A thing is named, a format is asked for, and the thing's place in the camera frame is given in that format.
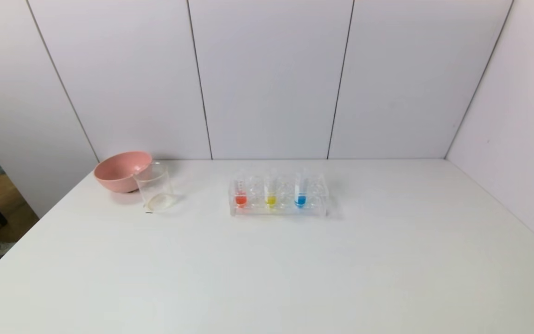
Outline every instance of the clear acrylic rack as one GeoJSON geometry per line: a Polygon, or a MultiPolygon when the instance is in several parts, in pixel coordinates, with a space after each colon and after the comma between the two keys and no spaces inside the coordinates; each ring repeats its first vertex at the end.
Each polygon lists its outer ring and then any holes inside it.
{"type": "Polygon", "coordinates": [[[322,174],[303,174],[305,180],[305,203],[297,205],[298,177],[295,174],[249,174],[239,173],[229,186],[230,214],[236,215],[303,215],[326,216],[329,190],[322,174]],[[266,195],[266,183],[275,183],[275,203],[266,195]]]}

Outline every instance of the red liquid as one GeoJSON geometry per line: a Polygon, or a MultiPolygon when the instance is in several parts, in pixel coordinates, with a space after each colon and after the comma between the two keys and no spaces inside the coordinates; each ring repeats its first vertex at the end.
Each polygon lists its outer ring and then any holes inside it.
{"type": "Polygon", "coordinates": [[[246,195],[237,195],[234,196],[234,199],[238,206],[244,206],[246,204],[246,195]]]}

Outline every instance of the wooden floor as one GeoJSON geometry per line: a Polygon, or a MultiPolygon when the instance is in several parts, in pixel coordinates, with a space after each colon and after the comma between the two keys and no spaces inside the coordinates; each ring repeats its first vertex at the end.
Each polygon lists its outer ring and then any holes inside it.
{"type": "Polygon", "coordinates": [[[0,226],[0,241],[18,241],[38,222],[32,208],[5,174],[0,174],[0,211],[8,220],[6,226],[0,226]]]}

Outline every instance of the white table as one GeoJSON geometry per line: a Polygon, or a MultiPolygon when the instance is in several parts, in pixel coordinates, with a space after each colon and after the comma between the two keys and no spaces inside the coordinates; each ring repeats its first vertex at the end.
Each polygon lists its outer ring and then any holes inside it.
{"type": "Polygon", "coordinates": [[[87,176],[0,261],[0,333],[534,334],[534,234],[442,160],[172,161],[145,214],[87,176]],[[248,165],[323,171],[327,218],[229,215],[248,165]]]}

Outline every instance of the test tube with red liquid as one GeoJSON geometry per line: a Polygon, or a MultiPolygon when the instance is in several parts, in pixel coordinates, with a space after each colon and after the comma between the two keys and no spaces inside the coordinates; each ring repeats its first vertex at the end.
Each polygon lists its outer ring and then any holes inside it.
{"type": "Polygon", "coordinates": [[[236,202],[236,205],[238,205],[238,207],[244,207],[246,205],[246,187],[244,184],[244,177],[239,176],[236,178],[234,182],[235,182],[234,200],[236,202]]]}

